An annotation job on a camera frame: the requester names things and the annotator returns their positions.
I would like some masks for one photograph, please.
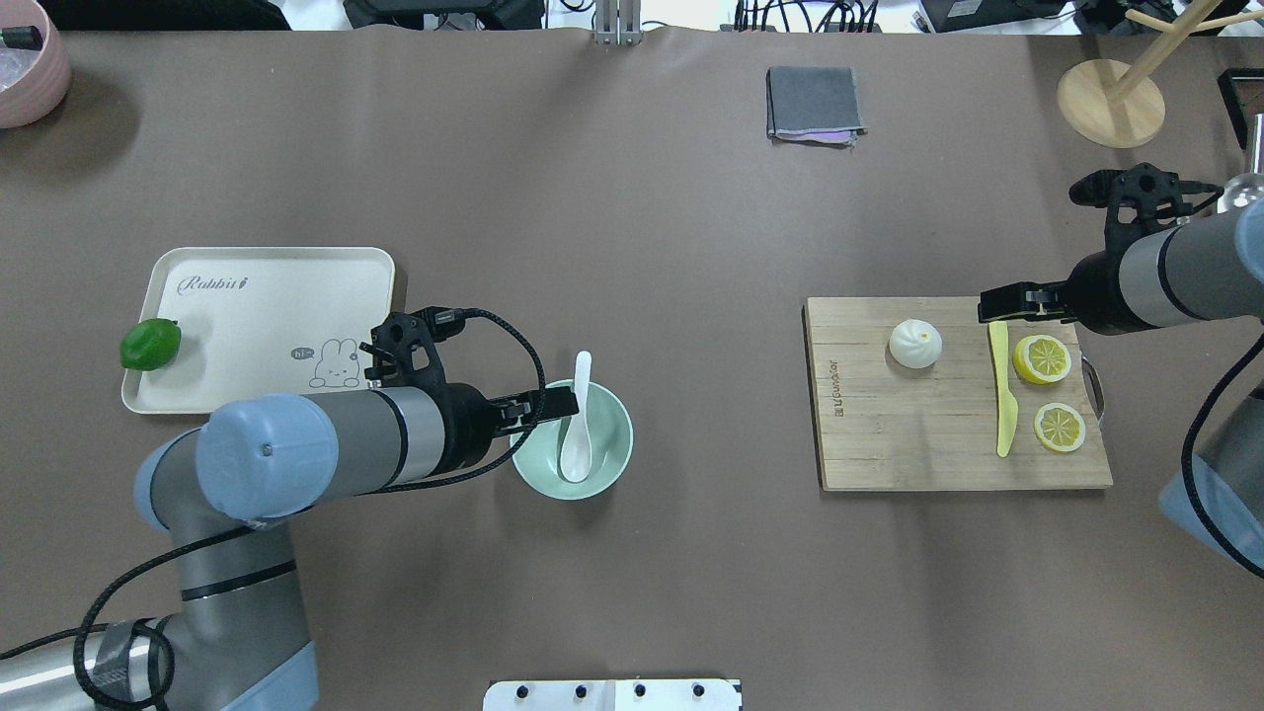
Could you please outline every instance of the tabletop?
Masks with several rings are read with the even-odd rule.
[[[322,708],[478,708],[514,678],[741,678],[748,708],[1224,708],[1264,697],[1264,587],[1155,498],[1246,349],[1248,320],[1103,338],[1115,486],[823,493],[809,296],[963,296],[1102,247],[1077,178],[1241,171],[1215,78],[1256,40],[1154,75],[1159,137],[1079,138],[1054,86],[1144,38],[583,30],[73,34],[62,106],[0,133],[0,646],[71,626],[164,550],[131,505],[197,417],[119,399],[115,345],[185,245],[375,245],[398,305],[490,309],[574,353],[632,414],[618,483],[544,498],[511,467],[293,524]],[[772,144],[765,71],[851,66],[853,149]],[[487,393],[531,369],[492,328],[445,344]],[[1241,396],[1260,377],[1231,388]],[[1224,412],[1213,417],[1218,421]],[[176,611],[173,569],[107,619]]]

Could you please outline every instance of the black cable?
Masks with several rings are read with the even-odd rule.
[[[843,10],[843,16],[838,24],[839,30],[842,30],[842,23],[847,19],[847,13],[851,13],[851,5],[848,5],[844,0],[834,0],[829,5],[829,11],[825,13],[825,16],[820,18],[820,24],[817,25],[817,32],[828,32],[829,20],[833,19],[836,10]]]
[[[83,652],[85,646],[87,646],[87,635],[92,634],[92,630],[96,626],[95,622],[97,615],[100,615],[101,610],[105,609],[105,605],[110,601],[110,597],[112,597],[114,593],[119,592],[119,588],[134,581],[135,578],[148,573],[149,571],[157,568],[158,566],[174,560],[181,555],[187,555],[190,553],[193,553],[195,550],[210,548],[211,545],[217,545],[226,540],[233,540],[234,538],[241,538],[243,535],[249,534],[252,530],[253,529],[250,529],[249,526],[241,526],[238,529],[221,533],[219,535],[204,538],[202,540],[196,540],[187,545],[181,545],[174,550],[168,550],[167,553],[163,553],[157,558],[150,558],[149,560],[145,560],[144,563],[137,566],[135,568],[131,568],[126,573],[123,573],[121,576],[115,578],[112,583],[106,586],[106,588],[101,591],[101,595],[96,596],[96,600],[92,601],[92,606],[88,607],[87,614],[83,615],[82,624],[80,624],[80,626],[75,630],[75,650],[71,657],[71,664],[75,667],[75,681],[78,682],[80,688],[83,689],[83,693],[88,695],[88,697],[91,697],[92,701],[95,701],[97,705],[105,706],[106,708],[118,708],[119,711],[140,711],[142,708],[147,708],[149,706],[154,706],[158,702],[161,702],[163,697],[167,696],[167,692],[171,691],[171,683],[176,678],[176,653],[171,646],[171,641],[162,633],[154,631],[149,628],[145,626],[135,628],[137,633],[157,643],[159,649],[162,649],[162,652],[166,654],[168,660],[167,676],[166,678],[162,679],[162,682],[158,684],[158,688],[154,689],[154,692],[150,696],[142,698],[140,701],[124,701],[121,698],[115,698],[101,691],[101,687],[96,686],[96,682],[94,682],[92,678],[88,676],[87,667],[83,663]]]
[[[793,32],[790,29],[790,19],[786,18],[786,10],[785,10],[785,8],[786,8],[786,5],[795,5],[796,8],[799,8],[799,11],[803,13],[803,22],[804,22],[804,25],[808,28],[808,32],[811,32],[811,15],[808,14],[808,6],[804,4],[805,1],[806,3],[833,3],[834,0],[776,0],[775,3],[769,3],[769,5],[765,8],[765,10],[769,10],[771,8],[780,9],[781,10],[781,22],[785,23],[786,32]]]
[[[1194,415],[1193,423],[1189,424],[1189,431],[1186,433],[1184,444],[1181,445],[1181,477],[1184,481],[1186,495],[1189,497],[1189,506],[1193,509],[1194,515],[1198,516],[1198,521],[1202,522],[1202,526],[1207,529],[1208,534],[1211,534],[1211,538],[1220,544],[1220,548],[1227,553],[1235,563],[1246,568],[1255,576],[1264,578],[1264,568],[1260,568],[1251,562],[1250,558],[1243,555],[1243,552],[1237,550],[1237,547],[1225,538],[1225,534],[1221,533],[1216,521],[1211,520],[1211,516],[1207,514],[1207,509],[1202,505],[1202,498],[1198,496],[1197,485],[1194,485],[1193,481],[1193,443],[1198,438],[1198,431],[1202,429],[1203,423],[1207,421],[1207,416],[1211,415],[1211,409],[1216,406],[1216,401],[1220,400],[1220,396],[1225,392],[1225,388],[1229,387],[1229,383],[1231,383],[1234,378],[1246,369],[1246,366],[1249,366],[1261,350],[1264,350],[1264,335],[1260,335],[1259,340],[1255,342],[1255,345],[1251,345],[1250,349],[1248,349],[1246,353],[1243,354],[1243,357],[1239,358],[1231,368],[1229,368],[1229,372],[1220,378],[1220,382],[1211,388],[1211,392],[1207,393],[1207,400],[1202,402],[1202,407],[1200,407],[1198,414]]]
[[[763,14],[765,15],[769,14],[769,8],[771,8],[771,6],[772,5],[770,4],[767,8],[763,8]],[[782,24],[782,27],[786,28],[786,34],[790,34],[790,15],[786,14],[786,4],[785,3],[777,3],[777,11],[781,13],[781,24]]]
[[[105,628],[107,628],[107,626],[110,626],[110,625],[104,625],[104,624],[102,625],[92,625],[91,628],[88,628],[87,634],[104,631]],[[44,646],[46,644],[52,644],[54,641],[61,641],[61,640],[63,640],[66,638],[75,636],[75,635],[77,635],[80,633],[81,629],[83,629],[83,628],[71,628],[68,630],[62,630],[59,633],[53,633],[53,634],[51,634],[48,636],[42,636],[39,639],[33,639],[33,640],[28,641],[27,644],[20,644],[18,646],[14,646],[13,649],[10,649],[8,652],[0,652],[0,662],[3,662],[5,659],[13,659],[14,657],[16,657],[19,654],[25,654],[25,653],[30,652],[32,649],[38,649],[40,646]]]
[[[1215,202],[1216,200],[1220,200],[1220,196],[1225,194],[1225,186],[1221,185],[1215,187],[1216,190],[1211,194],[1211,197],[1193,206],[1193,214],[1197,215],[1198,213],[1206,210],[1207,207],[1211,207],[1211,204]]]
[[[535,431],[536,425],[540,423],[540,414],[545,409],[545,388],[546,388],[545,367],[544,363],[540,362],[540,354],[536,353],[536,349],[531,345],[531,342],[528,342],[527,338],[518,331],[518,329],[513,328],[512,325],[509,325],[508,321],[506,321],[504,319],[497,316],[490,311],[485,311],[483,309],[456,309],[456,311],[459,318],[461,319],[487,319],[493,324],[501,326],[502,329],[504,329],[506,333],[512,335],[513,339],[518,342],[518,344],[522,345],[522,348],[527,352],[527,356],[531,356],[531,363],[536,368],[536,387],[540,390],[540,400],[536,404],[536,409],[531,412],[531,419],[523,423],[522,436],[518,438],[518,442],[514,442],[509,447],[509,449],[504,452],[504,454],[501,454],[499,457],[493,459],[490,464],[485,464],[483,467],[460,474],[388,486],[367,493],[394,493],[398,491],[416,491],[418,488],[434,488],[436,486],[460,483],[464,481],[469,481],[474,477],[485,474],[492,469],[499,467],[501,464],[508,462],[509,458],[513,457],[518,452],[518,449],[522,448],[523,444],[526,444],[527,438],[531,436],[531,433]]]

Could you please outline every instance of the bamboo cutting board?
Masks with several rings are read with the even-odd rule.
[[[1067,344],[1072,371],[1054,385],[1033,385],[1010,364],[1019,425],[1010,455],[996,455],[996,383],[987,326],[975,297],[809,299],[805,309],[813,373],[813,416],[820,485],[825,491],[994,491],[1111,486],[1072,325],[1010,321],[1010,352],[1036,333]],[[944,338],[925,369],[900,366],[886,342],[900,321],[929,321]],[[1006,363],[1010,356],[1006,354]],[[1079,410],[1088,425],[1072,453],[1035,438],[1035,412],[1048,402]]]

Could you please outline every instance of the white spoon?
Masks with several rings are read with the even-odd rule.
[[[571,415],[566,439],[561,442],[561,478],[579,483],[588,478],[593,468],[593,443],[588,438],[588,378],[593,369],[593,354],[580,350],[575,356],[575,404],[579,412]]]

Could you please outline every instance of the wooden base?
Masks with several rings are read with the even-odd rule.
[[[1114,59],[1081,62],[1058,81],[1058,108],[1088,140],[1110,148],[1136,148],[1163,128],[1163,94],[1149,78],[1131,94],[1111,102],[1106,90],[1129,70]]]

